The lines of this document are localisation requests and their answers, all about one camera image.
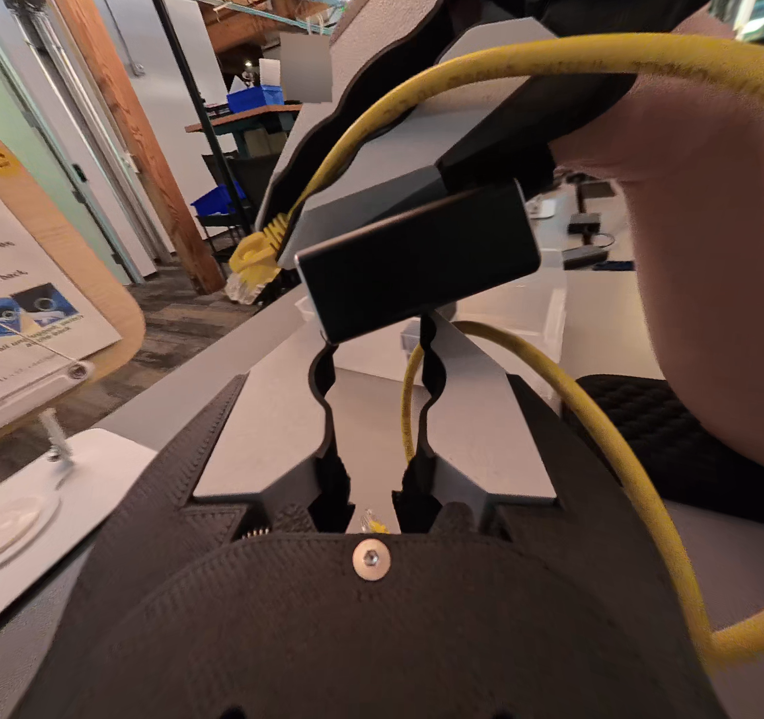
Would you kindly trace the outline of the blue plastic bin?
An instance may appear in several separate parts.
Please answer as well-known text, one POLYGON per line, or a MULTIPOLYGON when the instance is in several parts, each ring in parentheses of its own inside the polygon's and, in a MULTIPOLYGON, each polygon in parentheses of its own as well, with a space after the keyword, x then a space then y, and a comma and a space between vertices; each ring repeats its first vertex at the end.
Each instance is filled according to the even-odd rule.
POLYGON ((192 201, 190 206, 199 217, 230 215, 236 212, 228 187, 225 184, 216 186, 200 198, 192 201))
POLYGON ((250 86, 226 95, 231 113, 244 113, 268 105, 284 105, 281 86, 250 86))

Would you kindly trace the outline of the person's right hand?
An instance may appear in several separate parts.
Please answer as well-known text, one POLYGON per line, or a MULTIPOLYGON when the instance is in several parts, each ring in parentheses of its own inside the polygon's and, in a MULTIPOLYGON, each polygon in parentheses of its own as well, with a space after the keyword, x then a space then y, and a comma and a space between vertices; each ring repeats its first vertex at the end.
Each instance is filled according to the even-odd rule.
POLYGON ((664 379, 711 435, 761 466, 762 107, 716 86, 639 76, 550 150, 560 168, 620 185, 664 379))

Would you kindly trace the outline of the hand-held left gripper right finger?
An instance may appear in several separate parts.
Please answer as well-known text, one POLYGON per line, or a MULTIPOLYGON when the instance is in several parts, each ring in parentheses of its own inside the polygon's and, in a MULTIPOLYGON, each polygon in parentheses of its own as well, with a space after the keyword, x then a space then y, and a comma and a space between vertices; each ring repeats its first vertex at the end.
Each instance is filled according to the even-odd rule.
POLYGON ((420 320, 400 402, 406 470, 393 493, 402 533, 427 533, 447 504, 477 528, 498 507, 553 507, 557 494, 510 377, 439 313, 420 320))

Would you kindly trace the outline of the white document stand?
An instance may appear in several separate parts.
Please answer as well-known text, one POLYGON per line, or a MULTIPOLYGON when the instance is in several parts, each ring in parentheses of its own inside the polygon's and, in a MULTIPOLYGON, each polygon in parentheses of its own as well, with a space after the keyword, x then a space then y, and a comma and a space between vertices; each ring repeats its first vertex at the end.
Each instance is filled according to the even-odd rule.
POLYGON ((155 451, 100 427, 2 481, 2 614, 99 527, 155 451))

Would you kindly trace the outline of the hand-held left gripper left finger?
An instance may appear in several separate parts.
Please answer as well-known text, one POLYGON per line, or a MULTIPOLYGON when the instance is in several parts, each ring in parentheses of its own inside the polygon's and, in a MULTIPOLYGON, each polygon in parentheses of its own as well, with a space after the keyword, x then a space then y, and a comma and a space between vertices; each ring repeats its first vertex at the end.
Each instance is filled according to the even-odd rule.
POLYGON ((248 371, 193 491, 201 503, 251 504, 272 526, 290 505, 321 533, 345 533, 354 513, 326 395, 327 342, 283 342, 248 371))

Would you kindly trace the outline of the wooden document board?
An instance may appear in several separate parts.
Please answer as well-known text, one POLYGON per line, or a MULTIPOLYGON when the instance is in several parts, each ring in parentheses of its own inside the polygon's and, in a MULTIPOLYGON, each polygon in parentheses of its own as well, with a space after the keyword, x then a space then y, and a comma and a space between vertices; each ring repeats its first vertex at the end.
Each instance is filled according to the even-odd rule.
POLYGON ((2 203, 118 331, 121 340, 2 401, 2 435, 61 397, 117 371, 134 357, 145 335, 143 313, 128 290, 91 249, 13 151, 2 144, 2 203))

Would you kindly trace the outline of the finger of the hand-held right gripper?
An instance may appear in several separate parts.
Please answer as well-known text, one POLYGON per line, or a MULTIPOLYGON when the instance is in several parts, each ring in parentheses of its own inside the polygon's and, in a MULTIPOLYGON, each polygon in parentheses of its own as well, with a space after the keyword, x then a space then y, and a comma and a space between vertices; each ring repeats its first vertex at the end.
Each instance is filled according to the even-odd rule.
POLYGON ((329 103, 303 103, 261 202, 255 229, 288 212, 336 142, 378 99, 448 46, 446 0, 351 0, 330 37, 329 103))
POLYGON ((385 125, 375 125, 343 157, 335 175, 294 211, 278 263, 293 269, 297 253, 383 218, 470 187, 516 182, 523 200, 552 182, 545 145, 523 134, 530 104, 528 75, 488 79, 450 70, 458 84, 437 90, 434 79, 385 125))

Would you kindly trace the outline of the printed instruction poster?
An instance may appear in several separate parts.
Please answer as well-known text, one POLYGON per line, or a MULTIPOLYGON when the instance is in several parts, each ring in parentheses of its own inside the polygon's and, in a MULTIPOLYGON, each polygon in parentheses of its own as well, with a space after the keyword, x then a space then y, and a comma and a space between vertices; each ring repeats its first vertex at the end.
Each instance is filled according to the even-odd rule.
POLYGON ((1 399, 121 340, 2 203, 1 399))

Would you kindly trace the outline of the black ethernet switch box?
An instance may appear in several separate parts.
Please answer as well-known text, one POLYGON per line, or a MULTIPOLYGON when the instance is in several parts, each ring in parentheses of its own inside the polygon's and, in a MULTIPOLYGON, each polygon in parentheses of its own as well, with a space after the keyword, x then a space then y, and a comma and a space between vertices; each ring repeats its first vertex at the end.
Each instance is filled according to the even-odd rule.
POLYGON ((513 282, 540 264, 516 180, 427 203, 296 254, 330 345, 513 282))

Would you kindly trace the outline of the clear plastic bin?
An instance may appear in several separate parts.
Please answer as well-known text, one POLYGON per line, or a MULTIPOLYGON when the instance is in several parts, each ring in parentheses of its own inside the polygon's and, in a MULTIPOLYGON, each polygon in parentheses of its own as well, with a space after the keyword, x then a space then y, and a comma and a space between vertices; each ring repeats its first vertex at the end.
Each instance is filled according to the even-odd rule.
MULTIPOLYGON (((519 335, 559 361, 566 295, 566 272, 543 265, 533 275, 459 301, 448 320, 484 323, 519 335)), ((415 317, 341 344, 333 361, 338 369, 401 382, 418 342, 415 317)))

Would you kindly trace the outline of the wooden post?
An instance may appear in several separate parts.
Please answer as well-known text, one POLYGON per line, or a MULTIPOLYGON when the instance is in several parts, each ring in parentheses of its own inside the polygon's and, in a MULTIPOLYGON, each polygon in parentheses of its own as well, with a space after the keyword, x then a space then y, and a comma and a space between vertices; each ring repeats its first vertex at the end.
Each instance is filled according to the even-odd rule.
POLYGON ((197 294, 224 287, 224 276, 173 176, 94 0, 46 0, 66 28, 138 169, 138 179, 197 294))

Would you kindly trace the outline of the black chair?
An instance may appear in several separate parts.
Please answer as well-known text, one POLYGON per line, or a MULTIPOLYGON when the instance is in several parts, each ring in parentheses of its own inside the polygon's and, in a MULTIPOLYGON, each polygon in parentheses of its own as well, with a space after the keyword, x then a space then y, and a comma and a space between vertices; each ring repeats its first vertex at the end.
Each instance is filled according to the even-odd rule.
MULTIPOLYGON (((252 228, 254 227, 257 213, 259 212, 261 202, 279 157, 278 154, 267 154, 249 158, 226 156, 235 179, 238 195, 247 210, 252 228)), ((203 160, 213 179, 215 179, 216 186, 224 184, 224 179, 218 170, 214 157, 211 154, 204 154, 203 160)), ((199 217, 196 215, 196 218, 204 228, 232 228, 234 226, 241 228, 236 212, 230 215, 214 215, 211 217, 199 217)))

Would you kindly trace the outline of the black mesh wrist pad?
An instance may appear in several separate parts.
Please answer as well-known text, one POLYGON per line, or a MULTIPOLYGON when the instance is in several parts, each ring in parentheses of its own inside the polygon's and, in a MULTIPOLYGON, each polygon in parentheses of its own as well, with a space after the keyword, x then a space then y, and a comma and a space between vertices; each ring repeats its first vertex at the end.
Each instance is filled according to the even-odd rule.
POLYGON ((763 468, 708 433, 665 380, 591 374, 579 385, 632 448, 659 496, 763 523, 763 468))

